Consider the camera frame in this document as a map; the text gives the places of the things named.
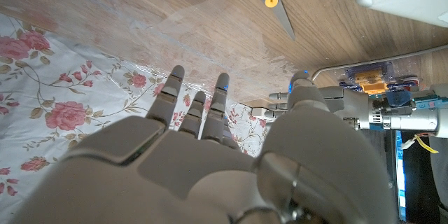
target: wood grain surface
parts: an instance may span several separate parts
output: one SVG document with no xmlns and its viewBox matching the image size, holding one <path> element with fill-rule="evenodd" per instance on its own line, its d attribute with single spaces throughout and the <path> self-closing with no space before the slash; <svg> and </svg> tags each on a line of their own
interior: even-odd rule
<svg viewBox="0 0 448 224">
<path fill-rule="evenodd" d="M 221 71 L 230 96 L 266 105 L 294 71 L 362 62 L 448 43 L 448 29 L 358 6 L 354 0 L 283 0 L 296 40 L 261 0 L 0 0 L 0 12 L 104 52 L 211 89 Z M 416 57 L 427 85 L 448 81 L 448 51 Z M 336 84 L 322 73 L 319 86 Z"/>
</svg>

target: cable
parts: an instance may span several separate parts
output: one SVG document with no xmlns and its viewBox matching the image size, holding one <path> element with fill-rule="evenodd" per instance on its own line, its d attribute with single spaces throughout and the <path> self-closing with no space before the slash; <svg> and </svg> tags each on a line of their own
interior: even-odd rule
<svg viewBox="0 0 448 224">
<path fill-rule="evenodd" d="M 415 140 L 420 144 L 421 147 L 423 147 L 425 150 L 429 151 L 430 153 L 437 154 L 438 151 L 434 150 L 433 148 L 426 145 L 420 138 L 420 134 L 415 134 L 413 139 L 407 140 L 405 143 L 401 144 L 401 149 L 406 150 L 409 148 L 412 144 L 415 143 Z"/>
<path fill-rule="evenodd" d="M 432 132 L 424 132 L 424 133 L 418 133 L 416 134 L 419 137 L 429 137 L 429 136 L 434 136 L 434 133 Z"/>
<path fill-rule="evenodd" d="M 441 46 L 434 47 L 434 48 L 430 48 L 430 49 L 426 49 L 426 50 L 417 51 L 417 52 L 406 53 L 406 54 L 403 54 L 403 55 L 386 57 L 384 59 L 374 59 L 374 60 L 369 60 L 369 61 L 366 61 L 366 62 L 359 62 L 359 63 L 353 63 L 353 64 L 344 64 L 344 65 L 339 65 L 339 66 L 324 67 L 324 68 L 319 69 L 316 72 L 314 72 L 313 76 L 311 77 L 311 79 L 313 81 L 316 80 L 317 76 L 321 72 L 323 72 L 323 71 L 342 69 L 342 68 L 346 68 L 346 67 L 357 67 L 357 66 L 362 66 L 364 64 L 373 64 L 373 63 L 378 63 L 378 62 L 385 62 L 385 61 L 388 61 L 388 60 L 399 60 L 399 59 L 406 58 L 406 57 L 412 57 L 412 56 L 422 55 L 422 54 L 426 54 L 426 53 L 434 53 L 436 51 L 447 49 L 447 48 L 448 48 L 448 44 L 447 45 L 441 45 Z"/>
</svg>

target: blue component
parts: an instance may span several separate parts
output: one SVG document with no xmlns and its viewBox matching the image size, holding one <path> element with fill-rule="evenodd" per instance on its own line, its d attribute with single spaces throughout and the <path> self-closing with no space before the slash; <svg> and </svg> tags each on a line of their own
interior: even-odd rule
<svg viewBox="0 0 448 224">
<path fill-rule="evenodd" d="M 371 124 L 370 129 L 374 131 L 384 131 L 383 125 L 380 124 Z"/>
<path fill-rule="evenodd" d="M 448 98 L 433 94 L 428 95 L 427 97 L 415 98 L 414 102 L 417 109 L 435 109 L 448 103 Z"/>
<path fill-rule="evenodd" d="M 358 85 L 352 85 L 352 84 L 347 84 L 346 82 L 342 81 L 339 83 L 340 87 L 346 88 L 346 89 L 350 89 L 353 91 L 357 91 L 357 92 L 362 92 L 363 88 L 358 86 Z"/>
<path fill-rule="evenodd" d="M 391 106 L 403 106 L 407 102 L 411 100 L 411 92 L 407 90 L 400 90 L 400 91 L 388 91 L 386 92 L 387 102 Z"/>
<path fill-rule="evenodd" d="M 371 94 L 369 99 L 381 99 L 383 96 L 381 94 Z"/>
<path fill-rule="evenodd" d="M 400 88 L 400 87 L 412 87 L 412 86 L 415 86 L 415 85 L 417 85 L 417 84 L 414 83 L 414 82 L 391 83 L 391 84 L 387 85 L 387 88 L 394 89 L 394 88 Z"/>
<path fill-rule="evenodd" d="M 403 169 L 403 150 L 401 149 L 401 131 L 397 130 L 395 154 L 397 160 L 397 196 L 400 220 L 406 221 L 405 170 Z"/>
</svg>

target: robotic hand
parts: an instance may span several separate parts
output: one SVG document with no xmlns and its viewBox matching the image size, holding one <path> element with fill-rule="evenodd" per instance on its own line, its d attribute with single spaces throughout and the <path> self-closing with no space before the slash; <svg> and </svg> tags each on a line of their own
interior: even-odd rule
<svg viewBox="0 0 448 224">
<path fill-rule="evenodd" d="M 219 76 L 168 130 L 184 70 L 176 66 L 145 118 L 131 116 L 70 150 L 12 223 L 395 223 L 385 167 L 368 141 L 330 112 L 307 75 L 260 155 L 229 141 Z"/>
<path fill-rule="evenodd" d="M 432 85 L 430 90 L 387 92 L 369 98 L 343 87 L 319 88 L 330 112 L 357 129 L 421 130 L 436 137 L 448 137 L 448 84 Z M 287 99 L 288 93 L 270 94 L 270 99 Z M 287 103 L 270 104 L 268 118 L 279 117 Z"/>
</svg>

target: scissor blade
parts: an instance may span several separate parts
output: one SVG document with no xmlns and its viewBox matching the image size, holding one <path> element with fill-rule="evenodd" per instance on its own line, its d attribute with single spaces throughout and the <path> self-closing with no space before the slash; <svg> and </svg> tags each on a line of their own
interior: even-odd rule
<svg viewBox="0 0 448 224">
<path fill-rule="evenodd" d="M 289 34 L 291 39 L 295 40 L 295 35 L 293 31 L 293 27 L 291 26 L 291 23 L 289 22 L 288 16 L 286 14 L 286 10 L 283 7 L 282 2 L 280 1 L 279 4 L 277 4 L 275 7 L 273 7 L 274 14 L 279 19 L 281 25 L 283 25 L 283 28 L 285 31 Z"/>
</svg>

